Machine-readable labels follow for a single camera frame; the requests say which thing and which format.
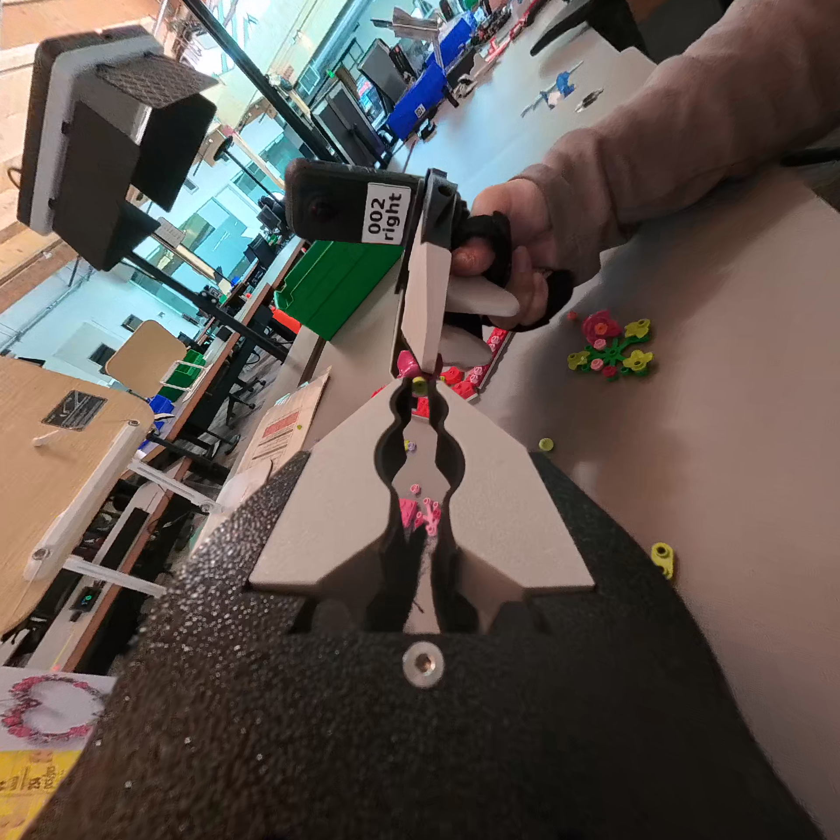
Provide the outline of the person's right hand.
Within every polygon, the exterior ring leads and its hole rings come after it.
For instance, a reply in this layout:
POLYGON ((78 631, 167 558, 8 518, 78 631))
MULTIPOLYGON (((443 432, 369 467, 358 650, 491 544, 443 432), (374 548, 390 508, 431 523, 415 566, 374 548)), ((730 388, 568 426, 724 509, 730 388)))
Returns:
POLYGON ((556 275, 559 257, 548 205, 540 189, 529 180, 516 178, 489 186, 471 206, 476 216, 504 215, 511 229, 511 273, 507 290, 519 303, 518 314, 490 316, 501 329, 533 328, 568 299, 565 281, 556 275))

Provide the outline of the clear plastic bag with sheet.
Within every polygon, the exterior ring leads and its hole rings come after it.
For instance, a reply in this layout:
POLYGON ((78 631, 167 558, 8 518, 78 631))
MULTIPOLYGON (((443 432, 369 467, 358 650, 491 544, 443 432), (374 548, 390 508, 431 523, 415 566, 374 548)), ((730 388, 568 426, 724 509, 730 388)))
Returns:
POLYGON ((279 399, 262 417, 238 463, 236 474, 266 468, 276 474, 290 458, 305 448, 307 435, 318 411, 332 367, 279 399))

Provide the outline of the pink flower lego piece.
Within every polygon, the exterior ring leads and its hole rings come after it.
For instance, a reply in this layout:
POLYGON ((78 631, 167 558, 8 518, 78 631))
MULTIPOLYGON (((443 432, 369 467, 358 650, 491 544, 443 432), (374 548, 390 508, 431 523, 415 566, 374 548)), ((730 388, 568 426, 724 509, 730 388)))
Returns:
POLYGON ((623 335, 623 328, 607 309, 589 315, 581 325, 584 339, 594 350, 603 350, 614 339, 623 335))
POLYGON ((412 394, 419 397, 428 397, 430 384, 436 381, 436 374, 432 371, 424 371, 409 350, 402 350, 396 357, 397 378, 408 382, 412 394))

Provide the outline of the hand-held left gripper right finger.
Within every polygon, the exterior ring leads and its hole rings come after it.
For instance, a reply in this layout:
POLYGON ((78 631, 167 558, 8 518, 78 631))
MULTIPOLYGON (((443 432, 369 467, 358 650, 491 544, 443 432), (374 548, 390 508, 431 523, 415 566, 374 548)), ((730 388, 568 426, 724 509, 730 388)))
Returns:
POLYGON ((506 604, 593 591, 529 451, 446 385, 428 401, 448 483, 430 567, 440 631, 486 633, 506 604))

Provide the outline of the red heart lego frame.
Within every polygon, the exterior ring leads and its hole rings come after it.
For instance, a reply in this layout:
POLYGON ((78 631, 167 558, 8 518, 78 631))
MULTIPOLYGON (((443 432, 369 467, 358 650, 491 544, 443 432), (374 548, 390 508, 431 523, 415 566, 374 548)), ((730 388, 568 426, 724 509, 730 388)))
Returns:
MULTIPOLYGON (((487 364, 471 366, 467 369, 456 365, 445 364, 437 375, 439 383, 446 385, 468 403, 478 400, 480 393, 488 384, 490 374, 501 360, 503 352, 512 340, 512 332, 504 329, 492 328, 485 338, 490 351, 490 361, 487 364)), ((393 340, 393 365, 396 370, 396 357, 402 350, 408 350, 399 327, 395 329, 393 340)))

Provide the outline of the yellow lego box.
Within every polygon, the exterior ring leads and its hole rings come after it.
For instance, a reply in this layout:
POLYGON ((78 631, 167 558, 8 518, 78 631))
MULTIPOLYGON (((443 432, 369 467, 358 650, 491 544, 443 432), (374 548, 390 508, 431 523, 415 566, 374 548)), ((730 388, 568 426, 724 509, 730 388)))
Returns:
POLYGON ((111 676, 1 667, 1 838, 21 838, 72 769, 111 676))

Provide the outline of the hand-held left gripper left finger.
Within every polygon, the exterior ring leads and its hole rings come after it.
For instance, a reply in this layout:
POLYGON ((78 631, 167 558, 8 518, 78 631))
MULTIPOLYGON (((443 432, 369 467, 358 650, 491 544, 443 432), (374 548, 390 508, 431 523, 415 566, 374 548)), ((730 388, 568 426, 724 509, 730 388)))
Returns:
POLYGON ((427 504, 403 505, 393 485, 412 409, 395 379, 307 452, 248 579, 302 599, 293 634, 426 632, 427 504))

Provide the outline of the black and white mounted box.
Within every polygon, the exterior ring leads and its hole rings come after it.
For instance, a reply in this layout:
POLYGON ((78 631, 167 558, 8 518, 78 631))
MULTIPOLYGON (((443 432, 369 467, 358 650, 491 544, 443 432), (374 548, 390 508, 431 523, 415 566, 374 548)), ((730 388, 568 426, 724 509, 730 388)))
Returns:
POLYGON ((135 188, 172 209, 216 107, 217 81, 165 55, 140 25, 43 40, 35 50, 17 220, 56 234, 96 270, 126 259, 159 223, 135 188))

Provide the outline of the black stand pole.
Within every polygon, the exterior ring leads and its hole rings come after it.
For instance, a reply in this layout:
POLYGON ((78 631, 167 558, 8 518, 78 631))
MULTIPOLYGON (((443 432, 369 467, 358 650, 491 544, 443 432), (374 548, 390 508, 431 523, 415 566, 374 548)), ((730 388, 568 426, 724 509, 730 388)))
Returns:
POLYGON ((328 141, 325 134, 315 127, 309 118, 298 114, 274 85, 267 74, 258 69, 257 65, 248 57, 243 48, 236 43, 223 24, 218 21, 204 2, 183 1, 188 11, 203 26, 216 45, 230 58, 235 66, 244 74, 248 82, 277 110, 282 119, 315 154, 316 159, 332 163, 346 163, 341 154, 328 141))

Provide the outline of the green lego plant assembly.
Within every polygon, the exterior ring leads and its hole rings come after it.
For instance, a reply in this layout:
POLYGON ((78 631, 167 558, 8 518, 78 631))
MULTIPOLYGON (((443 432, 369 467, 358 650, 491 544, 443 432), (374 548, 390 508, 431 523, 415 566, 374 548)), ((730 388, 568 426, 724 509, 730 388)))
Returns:
POLYGON ((619 324, 623 328, 620 338, 611 340, 603 350, 594 350, 585 342, 582 350, 568 355, 568 369, 579 373, 593 373, 608 382, 618 382, 629 376, 648 375, 655 366, 655 354, 646 348, 647 343, 654 337, 651 320, 641 318, 624 325, 619 324))

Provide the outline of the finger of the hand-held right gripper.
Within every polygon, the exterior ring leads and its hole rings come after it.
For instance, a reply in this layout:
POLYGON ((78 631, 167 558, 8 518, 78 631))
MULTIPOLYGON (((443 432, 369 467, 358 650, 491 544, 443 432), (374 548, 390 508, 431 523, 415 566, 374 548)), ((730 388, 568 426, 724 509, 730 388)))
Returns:
POLYGON ((421 371, 434 373, 444 325, 452 255, 416 239, 409 255, 402 337, 421 371))

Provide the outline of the green plastic bin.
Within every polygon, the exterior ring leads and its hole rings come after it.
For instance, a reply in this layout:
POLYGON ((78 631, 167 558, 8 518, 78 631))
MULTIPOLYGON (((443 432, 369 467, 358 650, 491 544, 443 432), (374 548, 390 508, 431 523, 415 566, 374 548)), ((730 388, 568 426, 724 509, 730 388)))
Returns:
POLYGON ((400 246, 315 242, 285 275, 274 306, 331 341, 402 256, 400 246))

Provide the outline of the blue plastic bin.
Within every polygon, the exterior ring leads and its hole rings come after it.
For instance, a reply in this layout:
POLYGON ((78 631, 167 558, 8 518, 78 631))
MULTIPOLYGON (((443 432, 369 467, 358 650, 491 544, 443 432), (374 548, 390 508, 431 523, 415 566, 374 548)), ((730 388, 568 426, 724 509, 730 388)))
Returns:
POLYGON ((395 103, 386 121, 394 135, 407 140, 419 125, 432 118, 432 111, 443 100, 457 106, 455 89, 473 75, 476 47, 472 39, 478 24, 472 12, 441 25, 435 19, 415 18, 396 7, 392 18, 381 25, 400 38, 432 46, 419 76, 395 103))

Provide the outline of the person's right forearm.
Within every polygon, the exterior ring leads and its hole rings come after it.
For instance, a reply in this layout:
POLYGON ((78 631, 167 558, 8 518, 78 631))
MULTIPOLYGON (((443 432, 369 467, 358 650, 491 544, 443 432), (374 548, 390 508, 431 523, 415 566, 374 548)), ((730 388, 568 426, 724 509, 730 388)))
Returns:
POLYGON ((734 2, 624 104, 519 175, 546 203, 549 265, 591 279, 639 224, 821 139, 838 115, 839 2, 734 2))

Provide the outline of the blue and white small toy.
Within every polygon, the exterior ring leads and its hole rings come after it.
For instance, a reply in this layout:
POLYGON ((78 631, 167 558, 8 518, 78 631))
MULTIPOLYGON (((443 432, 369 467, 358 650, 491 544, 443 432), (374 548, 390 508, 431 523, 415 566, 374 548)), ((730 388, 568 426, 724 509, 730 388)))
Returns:
POLYGON ((520 117, 525 118, 530 113, 539 110, 541 106, 547 110, 553 110, 561 101, 571 96, 576 90, 572 77, 583 64, 582 60, 578 61, 571 68, 559 73, 552 85, 539 89, 530 104, 521 111, 520 117))

